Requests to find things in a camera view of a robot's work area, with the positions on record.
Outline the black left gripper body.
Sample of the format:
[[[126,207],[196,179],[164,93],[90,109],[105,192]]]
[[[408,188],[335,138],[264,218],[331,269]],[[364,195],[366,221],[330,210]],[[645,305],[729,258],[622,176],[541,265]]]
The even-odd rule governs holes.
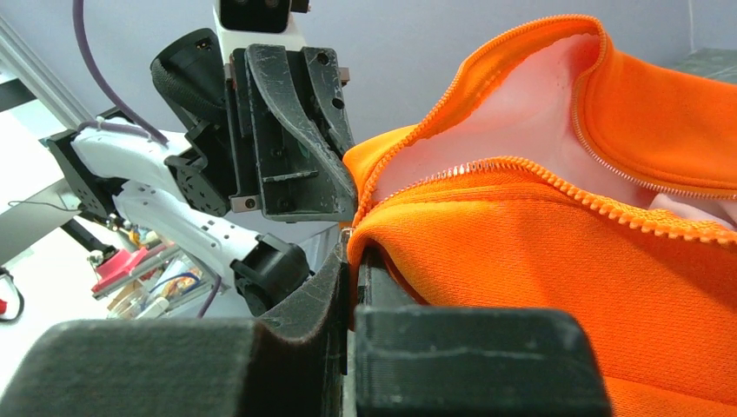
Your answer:
[[[186,127],[190,145],[166,164],[186,203],[207,215],[269,213],[250,103],[269,72],[262,53],[269,55],[270,45],[252,43],[224,55],[216,33],[199,29],[150,64],[152,82]]]

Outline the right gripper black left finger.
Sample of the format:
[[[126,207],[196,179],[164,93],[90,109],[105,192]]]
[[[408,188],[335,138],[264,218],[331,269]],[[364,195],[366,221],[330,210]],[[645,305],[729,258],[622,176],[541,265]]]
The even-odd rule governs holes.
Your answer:
[[[66,321],[31,347],[4,416],[340,416],[346,249],[256,318]]]

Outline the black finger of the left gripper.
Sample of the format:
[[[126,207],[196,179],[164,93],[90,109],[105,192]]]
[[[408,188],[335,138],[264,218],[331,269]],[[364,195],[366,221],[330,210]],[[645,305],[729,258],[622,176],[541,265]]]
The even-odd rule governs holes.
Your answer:
[[[317,128],[302,50],[270,45],[269,72],[251,99],[268,215],[277,222],[346,222],[357,207],[354,180]]]
[[[311,88],[310,115],[328,146],[342,159],[355,145],[342,91],[348,73],[330,48],[303,47],[302,56]]]

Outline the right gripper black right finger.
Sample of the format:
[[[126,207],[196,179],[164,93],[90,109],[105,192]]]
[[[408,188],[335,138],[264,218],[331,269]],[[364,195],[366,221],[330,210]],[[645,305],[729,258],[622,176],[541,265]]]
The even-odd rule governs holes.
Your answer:
[[[578,321],[550,308],[422,306],[375,250],[355,309],[361,416],[608,416],[605,383]]]

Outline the orange jacket with pink lining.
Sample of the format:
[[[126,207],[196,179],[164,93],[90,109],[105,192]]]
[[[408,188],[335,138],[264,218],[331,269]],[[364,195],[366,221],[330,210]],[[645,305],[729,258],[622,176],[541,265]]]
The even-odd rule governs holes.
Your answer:
[[[734,84],[621,52],[594,17],[546,17],[342,160],[352,269],[377,248],[420,303],[570,313],[618,416],[735,415]]]

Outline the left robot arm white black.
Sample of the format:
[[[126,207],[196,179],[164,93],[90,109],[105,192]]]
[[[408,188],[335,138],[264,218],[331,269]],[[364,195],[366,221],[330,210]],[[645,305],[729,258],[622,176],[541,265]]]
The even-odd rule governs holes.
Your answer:
[[[252,314],[271,309],[310,275],[294,243],[229,222],[346,222],[357,207],[342,162],[353,146],[328,48],[252,44],[221,59],[212,30],[174,41],[151,62],[155,87],[186,130],[159,143],[114,109],[47,143],[82,216],[125,221],[170,238]]]

